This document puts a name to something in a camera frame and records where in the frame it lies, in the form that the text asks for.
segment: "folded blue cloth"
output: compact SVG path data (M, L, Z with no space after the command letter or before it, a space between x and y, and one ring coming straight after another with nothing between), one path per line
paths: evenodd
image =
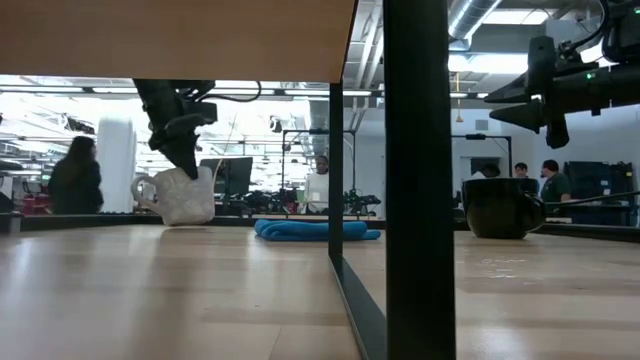
M256 234L269 241L328 241L329 223L306 223L301 221L258 220ZM368 230L363 221L343 224L344 240L376 240L380 231Z

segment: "white mug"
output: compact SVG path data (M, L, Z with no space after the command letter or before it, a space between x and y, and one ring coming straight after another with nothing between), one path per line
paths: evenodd
M141 181L155 186L157 203L145 199L138 191ZM211 168L198 167L196 180L191 180L182 169L174 168L154 177L137 177L131 184L131 193L140 205L162 216L165 225L196 225L210 221L215 215L214 183Z

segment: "white pillar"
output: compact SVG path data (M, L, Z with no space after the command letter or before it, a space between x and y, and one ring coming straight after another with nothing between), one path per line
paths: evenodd
M102 212L131 212L129 187L136 170L136 133L131 116L124 112L103 116L96 148L102 175Z

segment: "black mug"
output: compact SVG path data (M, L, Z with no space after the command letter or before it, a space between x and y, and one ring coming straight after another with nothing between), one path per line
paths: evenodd
M467 224L479 238L522 239L546 218L536 179L474 179L462 184Z

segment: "computer monitor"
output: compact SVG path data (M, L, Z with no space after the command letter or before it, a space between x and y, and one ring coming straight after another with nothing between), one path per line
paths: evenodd
M251 183L251 170L253 169L252 157L228 158L228 159L204 159L200 166L216 171L218 163L224 161L218 169L218 177L213 187L216 194L246 194Z

